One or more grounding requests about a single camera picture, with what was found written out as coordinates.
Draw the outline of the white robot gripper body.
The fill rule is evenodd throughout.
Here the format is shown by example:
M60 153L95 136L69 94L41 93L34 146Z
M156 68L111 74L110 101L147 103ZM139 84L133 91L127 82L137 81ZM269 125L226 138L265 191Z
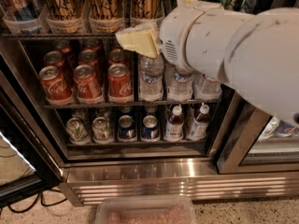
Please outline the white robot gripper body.
M186 43L197 19L205 13L200 5L176 7L163 20L160 27L161 50L164 57L179 69L196 71L187 59Z

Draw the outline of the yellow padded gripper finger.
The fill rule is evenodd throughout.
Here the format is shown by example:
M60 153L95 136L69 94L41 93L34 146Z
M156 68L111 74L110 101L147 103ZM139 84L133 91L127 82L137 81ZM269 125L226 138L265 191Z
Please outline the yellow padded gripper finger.
M125 50L157 58L161 53L159 28L155 21L140 23L115 34L118 43Z
M177 0L177 9L182 10L203 10L209 11L210 9L218 8L224 9L219 3L201 1L201 0Z

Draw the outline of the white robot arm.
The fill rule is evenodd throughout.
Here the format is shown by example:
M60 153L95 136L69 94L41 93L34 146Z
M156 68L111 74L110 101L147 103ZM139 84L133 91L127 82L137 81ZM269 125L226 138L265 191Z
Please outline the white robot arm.
M119 44L234 89L250 104L292 126L299 119L299 9L258 15L218 3L177 0L162 21L116 33Z

